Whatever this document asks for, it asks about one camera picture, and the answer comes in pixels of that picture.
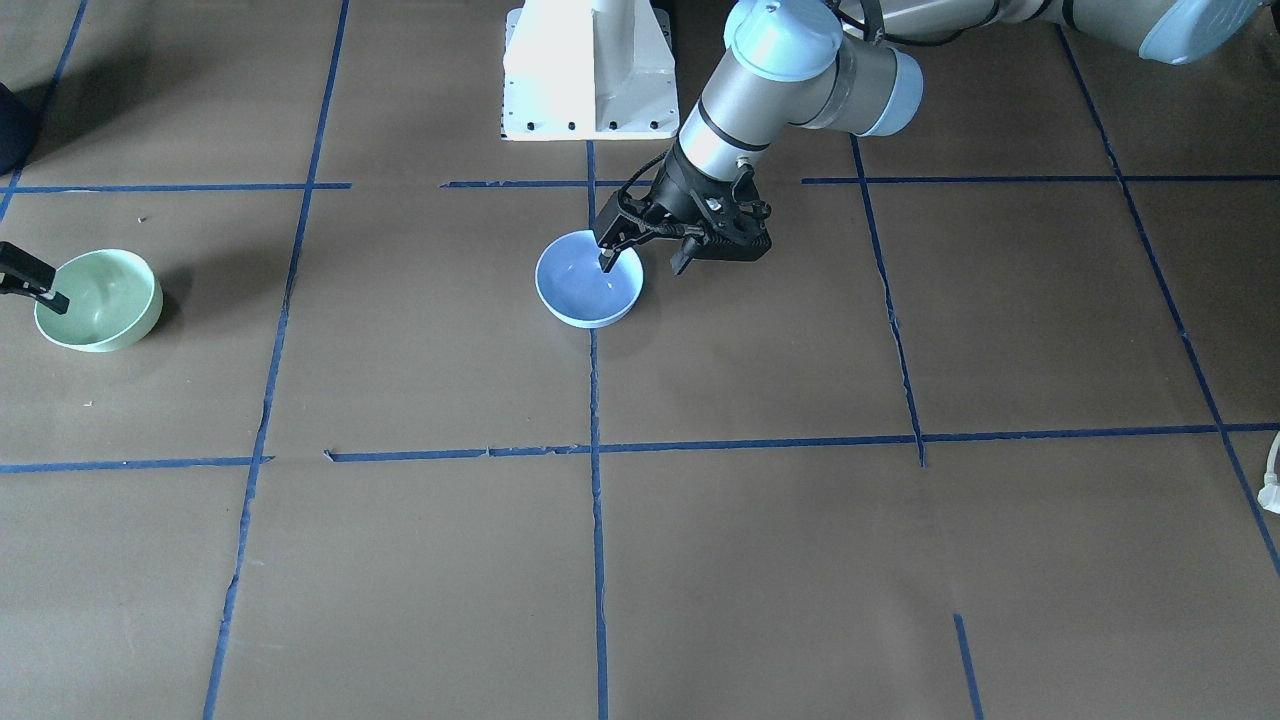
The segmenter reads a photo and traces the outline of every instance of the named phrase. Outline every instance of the white plug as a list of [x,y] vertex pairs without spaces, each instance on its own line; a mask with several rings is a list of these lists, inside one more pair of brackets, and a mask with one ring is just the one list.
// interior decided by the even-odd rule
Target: white plug
[[1280,514],[1280,484],[1276,483],[1276,452],[1280,451],[1280,433],[1271,441],[1267,454],[1267,473],[1262,477],[1262,491],[1258,492],[1258,505],[1263,510]]

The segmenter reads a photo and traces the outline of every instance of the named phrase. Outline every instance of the black cable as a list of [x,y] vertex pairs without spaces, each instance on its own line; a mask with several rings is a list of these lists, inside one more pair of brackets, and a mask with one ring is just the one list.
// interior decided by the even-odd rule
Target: black cable
[[[864,33],[864,37],[865,37],[867,24],[864,24],[861,20],[858,20],[856,18],[850,17],[849,13],[845,13],[844,10],[841,10],[838,8],[838,5],[837,5],[837,8],[833,8],[832,12],[835,12],[836,17],[838,17],[841,20],[844,20],[844,22],[854,26],[855,28],[858,28],[858,31],[860,31],[861,33]],[[897,36],[897,35],[888,35],[888,33],[884,33],[884,40],[887,40],[890,42],[893,42],[893,44],[897,44],[897,45],[906,45],[906,46],[910,46],[910,47],[938,47],[938,46],[946,45],[948,42],[954,42],[961,35],[964,35],[964,32],[966,29],[974,29],[974,28],[978,28],[978,27],[982,27],[982,26],[989,23],[991,20],[996,19],[996,15],[998,15],[998,14],[1000,14],[1000,0],[995,0],[991,4],[991,12],[987,13],[986,18],[983,18],[977,24],[972,24],[972,26],[969,26],[966,28],[960,28],[960,29],[952,32],[951,35],[943,37],[942,40],[911,40],[909,37],[901,37],[901,36]]]
[[655,224],[645,220],[640,215],[636,215],[635,213],[627,210],[623,206],[627,201],[634,200],[631,197],[631,193],[627,192],[627,190],[630,190],[631,186],[635,184],[635,182],[637,179],[640,179],[640,176],[648,173],[649,169],[653,168],[654,165],[657,165],[658,163],[662,163],[663,160],[666,160],[667,159],[667,152],[671,152],[671,150],[664,150],[662,152],[662,155],[658,155],[653,160],[649,160],[644,165],[641,165],[640,169],[636,170],[634,176],[631,176],[630,178],[627,178],[627,182],[622,183],[622,187],[618,188],[618,214],[622,215],[623,218],[626,218],[627,220],[630,220],[631,223],[634,223],[636,227],[639,227],[643,231],[657,233],[657,234],[664,236],[664,237],[673,237],[673,236],[680,236],[681,234],[680,231],[675,225],[672,225],[672,224],[655,225]]

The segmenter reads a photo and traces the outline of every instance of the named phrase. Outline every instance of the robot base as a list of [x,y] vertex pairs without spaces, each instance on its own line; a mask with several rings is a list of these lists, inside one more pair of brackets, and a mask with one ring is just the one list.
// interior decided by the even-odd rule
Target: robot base
[[526,0],[507,14],[502,137],[667,140],[671,19],[648,0]]

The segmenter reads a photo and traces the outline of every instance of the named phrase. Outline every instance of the bowl rim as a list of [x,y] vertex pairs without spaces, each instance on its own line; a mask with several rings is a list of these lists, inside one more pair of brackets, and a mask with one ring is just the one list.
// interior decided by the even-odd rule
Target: bowl rim
[[72,350],[87,350],[87,348],[105,347],[108,345],[111,345],[113,342],[118,341],[119,338],[122,338],[125,334],[128,334],[129,332],[132,332],[136,327],[138,327],[138,323],[141,323],[147,316],[147,313],[151,310],[151,307],[156,302],[156,296],[159,295],[159,283],[156,282],[155,270],[152,270],[151,265],[147,264],[147,261],[141,255],[138,255],[137,252],[133,252],[133,251],[129,251],[129,250],[122,250],[122,249],[118,249],[118,247],[101,247],[99,250],[91,250],[88,252],[82,252],[82,254],[72,258],[70,260],[68,260],[68,261],[65,261],[65,263],[63,263],[61,265],[58,266],[58,270],[54,274],[55,282],[56,282],[56,277],[58,277],[56,273],[58,272],[61,272],[64,268],[67,268],[72,263],[76,263],[78,260],[83,260],[84,258],[91,258],[91,256],[95,256],[95,255],[105,255],[105,256],[109,256],[109,258],[113,258],[113,259],[124,259],[124,260],[129,260],[132,263],[136,263],[136,264],[141,265],[141,268],[145,270],[143,274],[145,274],[145,277],[147,279],[147,286],[148,286],[148,290],[151,291],[151,297],[147,299],[146,305],[142,306],[142,310],[138,311],[137,316],[134,316],[132,320],[129,320],[129,324],[125,325],[124,329],[122,329],[120,332],[118,332],[118,333],[115,333],[115,334],[113,334],[110,337],[106,337],[106,338],[102,338],[102,340],[97,340],[97,341],[93,341],[93,342],[65,342],[65,341],[61,341],[61,340],[58,340],[58,338],[50,336],[49,332],[45,329],[44,323],[40,322],[40,315],[41,315],[40,309],[44,307],[44,306],[37,302],[36,304],[36,309],[33,310],[33,315],[36,318],[36,329],[40,331],[40,334],[45,336],[45,340],[47,340],[49,342],[51,342],[54,345],[59,345],[61,347],[68,347],[68,348],[72,348]]
[[590,229],[580,229],[557,237],[550,243],[548,243],[547,247],[543,249],[541,255],[538,256],[538,264],[534,266],[534,288],[538,291],[538,299],[543,301],[543,305],[545,305],[547,309],[550,310],[550,313],[556,315],[561,322],[573,325],[575,328],[596,329],[618,322],[623,315],[626,315],[631,310],[631,307],[635,306],[636,301],[640,299],[640,293],[644,291],[644,263],[640,261],[640,254],[636,252],[634,247],[628,247],[618,255],[617,265],[614,266],[618,269],[634,270],[636,279],[639,281],[636,283],[636,291],[634,296],[627,301],[627,304],[621,310],[613,313],[612,315],[607,315],[604,318],[593,318],[593,319],[581,319],[566,315],[564,313],[561,313],[558,309],[556,309],[556,306],[552,305],[552,302],[547,299],[547,293],[543,292],[543,283],[540,282],[541,269],[544,261],[547,260],[547,254],[550,252],[552,247],[554,247],[559,242],[566,242],[566,241],[573,242],[581,236],[590,236],[591,246],[595,247],[595,233]]

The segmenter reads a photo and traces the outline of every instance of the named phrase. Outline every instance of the dark object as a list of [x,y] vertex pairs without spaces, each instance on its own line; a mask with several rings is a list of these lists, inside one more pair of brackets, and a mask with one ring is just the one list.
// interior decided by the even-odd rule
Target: dark object
[[9,242],[0,242],[0,295],[26,295],[59,315],[67,314],[70,301],[54,292],[58,270],[40,261],[26,250]]
[[0,174],[18,167],[36,145],[40,123],[8,87],[0,85]]
[[[649,168],[662,163],[643,199],[627,190]],[[691,260],[759,260],[773,242],[764,228],[769,204],[755,190],[755,169],[744,163],[733,182],[704,176],[680,143],[631,176],[595,218],[591,231],[600,246],[600,269],[608,273],[618,254],[650,240],[680,241],[671,258],[678,275]]]

